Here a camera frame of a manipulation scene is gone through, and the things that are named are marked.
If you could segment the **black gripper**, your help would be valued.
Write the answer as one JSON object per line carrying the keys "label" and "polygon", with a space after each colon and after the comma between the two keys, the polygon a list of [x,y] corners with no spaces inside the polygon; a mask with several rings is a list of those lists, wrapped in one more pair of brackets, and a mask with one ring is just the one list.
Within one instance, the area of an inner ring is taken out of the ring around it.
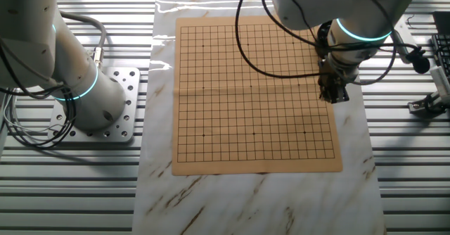
{"label": "black gripper", "polygon": [[320,86],[319,98],[322,101],[331,101],[332,103],[342,103],[349,100],[349,95],[345,87],[347,79],[352,73],[352,66],[345,64],[334,57],[320,59],[318,84]]}

